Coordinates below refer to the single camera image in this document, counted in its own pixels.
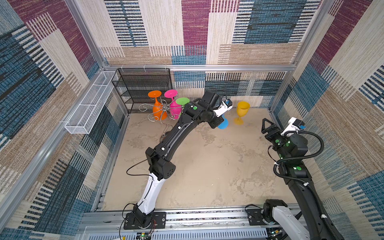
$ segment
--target beige floor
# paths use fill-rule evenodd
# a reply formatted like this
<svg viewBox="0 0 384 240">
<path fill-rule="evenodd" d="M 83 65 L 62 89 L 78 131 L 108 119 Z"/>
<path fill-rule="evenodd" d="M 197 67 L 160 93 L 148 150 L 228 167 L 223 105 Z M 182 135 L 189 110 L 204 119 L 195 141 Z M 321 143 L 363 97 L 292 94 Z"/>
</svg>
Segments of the beige floor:
<svg viewBox="0 0 384 240">
<path fill-rule="evenodd" d="M 266 109 L 252 108 L 244 125 L 233 123 L 236 110 L 226 114 L 226 129 L 198 125 L 172 158 L 175 173 L 163 185 L 156 208 L 235 206 L 262 204 L 265 199 L 296 200 L 284 181 L 273 174 L 273 160 L 267 154 L 270 143 L 260 132 Z M 136 203 L 148 177 L 129 176 L 126 170 L 145 159 L 145 150 L 155 147 L 164 126 L 150 122 L 146 114 L 132 114 L 118 155 L 103 210 L 122 210 Z M 147 174 L 148 163 L 132 168 L 132 174 Z"/>
</svg>

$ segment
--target aluminum frame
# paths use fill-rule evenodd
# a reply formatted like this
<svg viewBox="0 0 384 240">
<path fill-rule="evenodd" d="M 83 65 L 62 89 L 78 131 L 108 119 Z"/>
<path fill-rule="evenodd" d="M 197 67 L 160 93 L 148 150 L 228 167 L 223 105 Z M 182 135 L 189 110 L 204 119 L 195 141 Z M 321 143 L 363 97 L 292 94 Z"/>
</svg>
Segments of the aluminum frame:
<svg viewBox="0 0 384 240">
<path fill-rule="evenodd" d="M 300 211 L 298 204 L 288 204 L 292 214 Z M 158 231 L 174 230 L 206 230 L 206 229 L 249 229 L 270 228 L 280 225 L 250 226 L 244 206 L 235 207 L 207 207 L 207 208 L 179 208 L 179 209 L 156 209 L 155 212 L 167 212 L 166 227 Z M 83 239 L 93 233 L 116 233 L 119 230 L 122 211 L 103 211 L 84 213 L 79 228 L 77 239 Z M 299 219 L 306 226 L 304 217 Z M 137 230 L 122 230 L 122 233 L 137 232 Z"/>
<path fill-rule="evenodd" d="M 95 61 L 99 65 L 99 68 L 100 69 L 104 68 L 106 65 L 104 56 L 101 53 L 100 49 L 97 47 L 90 31 L 88 30 L 88 27 L 85 24 L 83 16 L 80 12 L 79 6 L 77 5 L 75 0 L 65 0 L 65 3 L 67 4 L 68 9 L 70 10 L 73 18 L 75 19 L 75 22 L 77 23 L 77 26 L 79 27 L 80 32 L 83 35 L 85 42 L 88 45 L 88 48 L 91 50 L 91 53 L 95 58 Z"/>
<path fill-rule="evenodd" d="M 264 65 L 113 65 L 106 66 L 105 71 L 115 71 L 118 68 L 169 68 L 170 71 L 293 71 L 294 64 L 264 64 Z"/>
<path fill-rule="evenodd" d="M 313 20 L 313 25 L 311 29 L 308 32 L 308 35 L 303 41 L 303 45 L 299 49 L 296 57 L 295 57 L 295 65 L 303 60 L 303 57 L 305 53 L 307 52 L 309 46 L 312 45 L 314 41 L 314 36 L 316 32 L 318 31 L 319 27 L 323 23 L 324 16 L 329 12 L 331 9 L 333 3 L 335 0 L 323 0 L 323 4 L 321 4 L 320 9 L 318 10 L 316 18 Z M 285 77 L 283 78 L 283 82 L 281 83 L 279 89 L 277 90 L 277 93 L 275 94 L 275 97 L 272 100 L 271 108 L 270 110 L 273 112 L 276 109 L 277 104 L 279 103 L 281 97 L 283 96 L 283 93 L 285 92 L 288 83 L 291 81 L 293 74 L 295 73 L 295 70 L 292 70 L 291 72 L 287 73 Z"/>
<path fill-rule="evenodd" d="M 9 190 L 8 194 L 0 203 L 0 232 L 4 229 L 8 221 L 11 219 L 12 215 L 19 207 L 21 201 L 28 193 L 31 186 L 36 181 L 41 170 L 44 168 L 45 164 L 50 159 L 51 155 L 57 149 L 59 143 L 64 138 L 65 134 L 68 132 L 64 126 L 70 116 L 74 113 L 77 106 L 81 103 L 82 99 L 91 88 L 94 81 L 102 73 L 101 70 L 96 72 L 92 80 L 89 81 L 88 85 L 82 90 L 81 94 L 77 100 L 72 104 L 71 108 L 64 115 L 61 121 L 58 123 L 56 128 L 53 130 L 49 138 L 45 141 L 40 150 L 33 157 L 31 162 L 28 164 L 27 168 L 21 174 L 16 183 Z"/>
<path fill-rule="evenodd" d="M 101 209 L 101 207 L 99 207 L 98 205 L 99 205 L 101 197 L 103 197 L 103 194 L 105 194 L 107 191 L 109 180 L 111 179 L 113 167 L 115 166 L 115 163 L 116 163 L 119 151 L 120 151 L 121 143 L 124 139 L 125 131 L 126 131 L 127 126 L 128 126 L 128 122 L 129 122 L 129 116 L 125 116 L 125 119 L 121 125 L 121 129 L 120 129 L 118 138 L 116 140 L 115 146 L 113 147 L 111 159 L 109 160 L 109 163 L 108 163 L 107 168 L 106 168 L 106 173 L 104 174 L 104 177 L 101 180 L 99 190 L 97 191 L 96 198 L 93 202 L 93 205 L 92 205 L 93 211 L 97 211 L 98 209 Z"/>
</svg>

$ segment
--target yellow wine glass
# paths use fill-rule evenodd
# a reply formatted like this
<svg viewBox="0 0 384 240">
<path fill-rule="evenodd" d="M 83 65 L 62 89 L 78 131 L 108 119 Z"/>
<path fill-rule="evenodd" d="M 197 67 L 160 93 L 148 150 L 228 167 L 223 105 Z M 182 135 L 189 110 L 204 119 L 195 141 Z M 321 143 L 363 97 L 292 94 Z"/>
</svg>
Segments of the yellow wine glass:
<svg viewBox="0 0 384 240">
<path fill-rule="evenodd" d="M 236 112 L 239 117 L 234 119 L 235 124 L 237 125 L 244 124 L 243 119 L 241 119 L 241 117 L 244 117 L 247 114 L 250 107 L 251 105 L 249 105 L 249 103 L 244 101 L 241 101 L 237 104 Z"/>
</svg>

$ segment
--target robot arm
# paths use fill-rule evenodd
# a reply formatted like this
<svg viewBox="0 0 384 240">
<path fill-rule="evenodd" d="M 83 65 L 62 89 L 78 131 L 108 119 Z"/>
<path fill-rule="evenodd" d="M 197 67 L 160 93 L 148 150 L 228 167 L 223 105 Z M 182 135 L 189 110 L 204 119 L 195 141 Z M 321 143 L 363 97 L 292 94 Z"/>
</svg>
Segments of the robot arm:
<svg viewBox="0 0 384 240">
<path fill-rule="evenodd" d="M 218 99 L 217 94 L 205 91 L 201 99 L 187 103 L 176 125 L 167 136 L 155 148 L 149 147 L 146 150 L 150 177 L 140 201 L 135 204 L 132 211 L 140 227 L 145 228 L 151 222 L 160 189 L 176 169 L 170 161 L 181 142 L 202 122 L 207 122 L 211 128 L 217 127 L 224 121 L 221 115 L 232 109 L 232 102 L 229 99 L 215 109 L 214 105 Z"/>
<path fill-rule="evenodd" d="M 265 128 L 265 122 L 271 125 Z M 276 165 L 278 165 L 280 175 L 284 178 L 285 184 L 289 186 L 300 206 L 308 226 L 308 231 L 304 230 L 297 220 L 292 220 L 294 217 L 292 218 L 292 214 L 286 212 L 287 206 L 283 201 L 267 200 L 264 203 L 263 218 L 268 222 L 278 222 L 281 224 L 292 239 L 306 239 L 308 232 L 312 240 L 343 239 L 330 220 L 320 200 L 316 200 L 318 196 L 311 174 L 302 162 L 304 158 L 307 158 L 304 156 L 308 151 L 308 140 L 299 134 L 299 131 L 305 128 L 304 122 L 291 118 L 288 123 L 288 127 L 282 131 L 273 122 L 264 118 L 262 133 L 266 133 L 265 138 L 272 143 L 272 149 L 279 155 L 281 162 L 279 163 L 278 161 Z M 296 131 L 296 133 L 286 134 L 288 131 Z M 290 157 L 296 157 L 296 159 L 283 161 L 283 159 Z"/>
</svg>

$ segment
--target white wire basket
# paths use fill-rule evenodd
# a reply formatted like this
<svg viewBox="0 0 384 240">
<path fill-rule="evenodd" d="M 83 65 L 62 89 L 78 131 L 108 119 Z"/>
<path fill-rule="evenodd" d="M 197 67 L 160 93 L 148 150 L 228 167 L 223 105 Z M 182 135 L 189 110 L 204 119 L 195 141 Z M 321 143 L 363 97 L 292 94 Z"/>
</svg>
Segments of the white wire basket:
<svg viewBox="0 0 384 240">
<path fill-rule="evenodd" d="M 113 89 L 112 80 L 118 77 L 114 71 L 103 71 L 94 81 L 81 103 L 65 124 L 70 134 L 89 134 Z"/>
</svg>

